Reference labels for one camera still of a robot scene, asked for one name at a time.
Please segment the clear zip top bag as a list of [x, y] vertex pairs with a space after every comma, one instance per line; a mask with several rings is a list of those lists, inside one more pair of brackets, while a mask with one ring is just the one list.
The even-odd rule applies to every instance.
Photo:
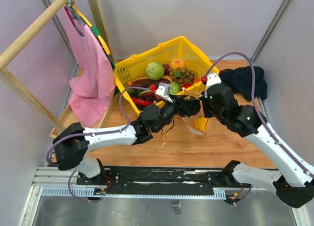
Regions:
[[202, 135], [200, 132], [198, 132], [195, 128], [194, 128], [194, 120], [199, 118], [199, 117], [205, 117], [204, 116], [204, 111], [203, 111], [203, 107], [202, 107], [202, 102], [200, 102], [201, 104], [201, 109], [200, 112], [195, 115], [195, 116], [191, 116], [191, 117], [183, 117], [182, 120], [183, 122], [186, 124], [187, 128], [189, 129], [189, 131], [195, 135], [199, 135], [199, 136], [210, 136], [210, 132], [212, 131], [212, 123], [208, 118], [208, 126], [207, 126], [207, 134], [206, 135]]

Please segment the yellow bell pepper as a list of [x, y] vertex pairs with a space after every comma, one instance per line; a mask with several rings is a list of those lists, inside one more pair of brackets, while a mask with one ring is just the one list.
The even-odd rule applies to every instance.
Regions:
[[199, 117], [194, 120], [194, 128], [202, 135], [207, 134], [208, 118]]

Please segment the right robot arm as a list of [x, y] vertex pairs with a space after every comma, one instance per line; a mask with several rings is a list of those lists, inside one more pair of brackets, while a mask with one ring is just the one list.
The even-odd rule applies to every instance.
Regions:
[[232, 160], [222, 171], [225, 185], [233, 187], [243, 183], [266, 189], [293, 208], [300, 208], [314, 198], [313, 166], [275, 134], [258, 109], [239, 105], [231, 89], [224, 84], [207, 86], [200, 100], [205, 116], [215, 117], [228, 130], [254, 144], [277, 168], [270, 171]]

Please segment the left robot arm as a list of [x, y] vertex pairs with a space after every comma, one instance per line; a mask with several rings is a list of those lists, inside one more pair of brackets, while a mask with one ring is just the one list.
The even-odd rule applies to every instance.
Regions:
[[123, 126], [83, 128], [73, 123], [53, 140], [56, 165], [60, 171], [76, 170], [93, 184], [101, 184], [105, 172], [101, 162], [88, 152], [116, 145], [137, 145], [148, 142], [153, 133], [159, 133], [173, 118], [191, 117], [201, 109], [200, 101], [190, 96], [171, 96], [163, 107], [148, 105], [139, 117]]

